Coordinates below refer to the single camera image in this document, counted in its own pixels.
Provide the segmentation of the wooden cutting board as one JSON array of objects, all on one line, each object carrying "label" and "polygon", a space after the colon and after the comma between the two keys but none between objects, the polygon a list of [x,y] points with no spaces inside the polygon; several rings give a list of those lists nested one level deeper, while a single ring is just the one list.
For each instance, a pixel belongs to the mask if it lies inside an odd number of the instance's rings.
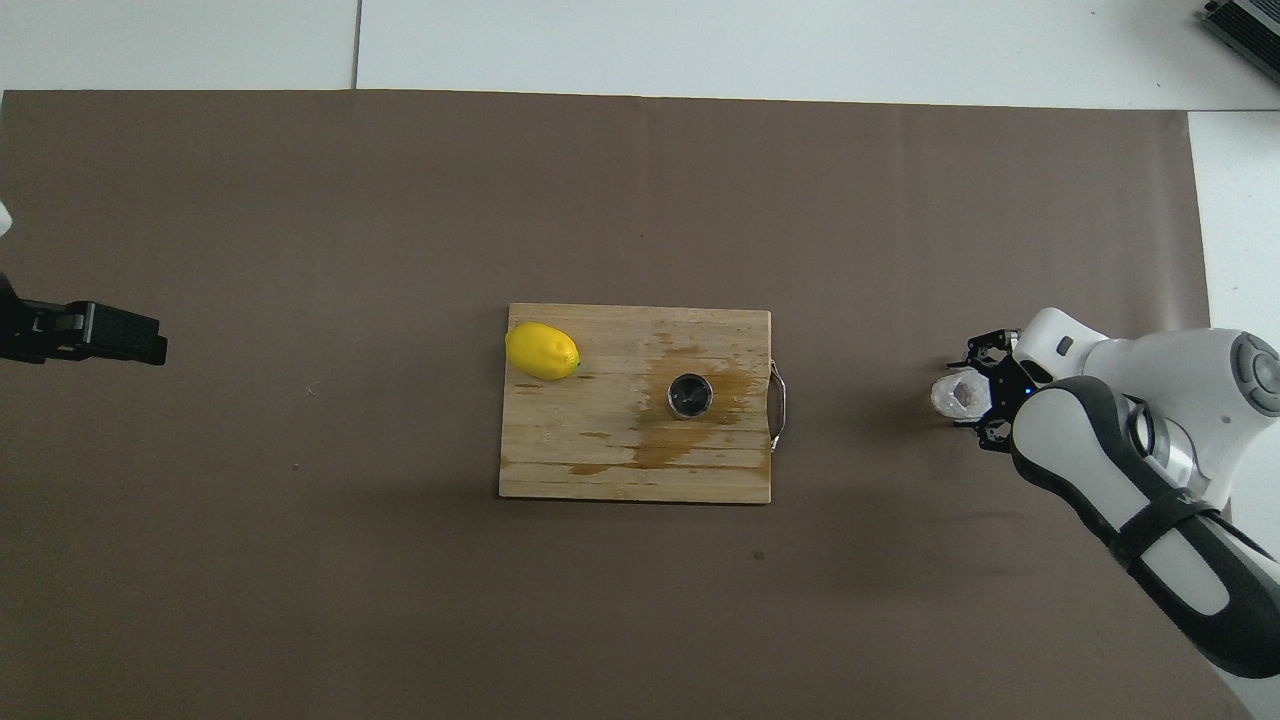
[{"label": "wooden cutting board", "polygon": [[[765,505],[772,496],[772,316],[767,310],[511,304],[509,325],[568,334],[561,380],[506,370],[498,491],[507,498]],[[669,414],[684,373],[714,388],[692,420]]]}]

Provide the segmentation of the metal jigger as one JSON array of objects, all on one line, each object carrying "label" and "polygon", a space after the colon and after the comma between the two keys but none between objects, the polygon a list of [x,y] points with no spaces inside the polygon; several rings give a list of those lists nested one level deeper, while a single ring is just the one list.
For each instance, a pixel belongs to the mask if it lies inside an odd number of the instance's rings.
[{"label": "metal jigger", "polygon": [[672,379],[666,391],[669,414],[680,420],[692,420],[705,415],[714,402],[712,383],[700,374],[684,373]]}]

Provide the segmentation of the clear textured cup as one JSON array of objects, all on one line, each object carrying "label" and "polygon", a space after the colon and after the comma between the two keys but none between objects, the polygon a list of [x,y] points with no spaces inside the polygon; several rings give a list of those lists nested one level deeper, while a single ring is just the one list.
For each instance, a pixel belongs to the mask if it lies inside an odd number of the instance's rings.
[{"label": "clear textured cup", "polygon": [[989,379],[975,368],[938,378],[931,387],[934,410],[955,421],[977,421],[993,406]]}]

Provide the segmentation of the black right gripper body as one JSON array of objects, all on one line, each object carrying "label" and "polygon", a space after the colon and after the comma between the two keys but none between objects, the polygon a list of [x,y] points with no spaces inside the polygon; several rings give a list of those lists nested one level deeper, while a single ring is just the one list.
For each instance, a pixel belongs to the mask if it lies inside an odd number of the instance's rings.
[{"label": "black right gripper body", "polygon": [[998,361],[989,363],[988,382],[991,397],[988,428],[1006,430],[1012,427],[1019,410],[1036,392],[1036,383],[1011,355],[1004,355]]}]

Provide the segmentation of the brown paper table mat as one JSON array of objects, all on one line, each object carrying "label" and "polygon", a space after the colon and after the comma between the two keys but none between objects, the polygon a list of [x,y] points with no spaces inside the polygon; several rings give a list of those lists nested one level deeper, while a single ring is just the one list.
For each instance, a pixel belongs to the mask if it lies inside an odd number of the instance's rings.
[{"label": "brown paper table mat", "polygon": [[[928,400],[1208,323],[1180,113],[10,91],[0,199],[169,340],[0,361],[0,720],[1251,720]],[[768,310],[771,503],[500,498],[512,302]]]}]

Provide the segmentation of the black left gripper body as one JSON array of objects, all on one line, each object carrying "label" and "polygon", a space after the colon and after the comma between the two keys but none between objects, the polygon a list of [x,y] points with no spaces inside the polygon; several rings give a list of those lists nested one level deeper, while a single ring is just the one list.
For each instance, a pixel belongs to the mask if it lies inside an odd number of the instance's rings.
[{"label": "black left gripper body", "polygon": [[0,272],[0,359],[18,363],[72,361],[73,355],[56,337],[41,327],[44,320],[72,315],[67,304],[20,299],[5,273]]}]

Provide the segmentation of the grey metal device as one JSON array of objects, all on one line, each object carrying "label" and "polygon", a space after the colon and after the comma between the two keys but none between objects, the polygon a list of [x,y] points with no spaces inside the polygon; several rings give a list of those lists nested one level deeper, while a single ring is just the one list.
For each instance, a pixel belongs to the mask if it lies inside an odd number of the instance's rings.
[{"label": "grey metal device", "polygon": [[1201,22],[1213,37],[1280,82],[1280,0],[1208,0]]}]

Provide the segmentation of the yellow lemon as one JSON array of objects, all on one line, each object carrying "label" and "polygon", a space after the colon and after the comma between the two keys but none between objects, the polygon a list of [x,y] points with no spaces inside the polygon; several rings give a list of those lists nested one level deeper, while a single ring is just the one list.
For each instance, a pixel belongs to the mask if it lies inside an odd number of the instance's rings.
[{"label": "yellow lemon", "polygon": [[504,337],[506,361],[539,380],[561,380],[580,366],[581,354],[563,331],[540,322],[524,322]]}]

